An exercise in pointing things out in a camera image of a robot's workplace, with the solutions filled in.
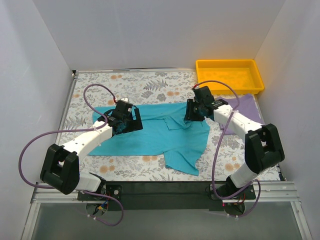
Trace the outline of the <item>teal t shirt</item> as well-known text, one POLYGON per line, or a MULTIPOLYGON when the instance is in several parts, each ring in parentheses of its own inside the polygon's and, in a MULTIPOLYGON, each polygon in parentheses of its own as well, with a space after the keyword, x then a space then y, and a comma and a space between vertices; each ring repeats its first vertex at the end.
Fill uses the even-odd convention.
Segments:
POLYGON ((184 121, 185 102, 138 105, 142 130, 113 136, 90 152, 91 156, 164 155, 165 166, 198 176, 196 162, 204 153, 210 126, 184 121))

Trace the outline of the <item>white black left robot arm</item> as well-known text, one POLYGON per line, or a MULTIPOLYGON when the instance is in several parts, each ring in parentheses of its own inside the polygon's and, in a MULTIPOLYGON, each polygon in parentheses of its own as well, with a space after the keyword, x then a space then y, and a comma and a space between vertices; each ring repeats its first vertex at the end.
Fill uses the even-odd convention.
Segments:
POLYGON ((89 131, 62 145, 51 145, 45 155, 40 179, 65 195, 73 191, 89 191, 95 200, 101 200, 107 193, 103 179, 81 172, 81 160, 113 136, 142 129, 139 109, 126 98, 121 99, 114 109, 100 115, 89 131))

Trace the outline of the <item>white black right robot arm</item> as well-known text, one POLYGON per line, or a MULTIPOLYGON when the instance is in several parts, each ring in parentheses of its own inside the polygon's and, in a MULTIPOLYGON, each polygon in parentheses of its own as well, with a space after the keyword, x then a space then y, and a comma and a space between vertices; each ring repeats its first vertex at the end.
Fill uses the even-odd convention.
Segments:
POLYGON ((213 187, 221 199, 237 199, 256 178, 285 159, 278 129, 273 124, 263 125, 238 111, 224 99, 215 99, 208 86, 195 85, 194 97, 187 100, 185 121, 202 122, 210 119, 231 129, 244 142, 244 163, 227 177, 225 184, 213 187))

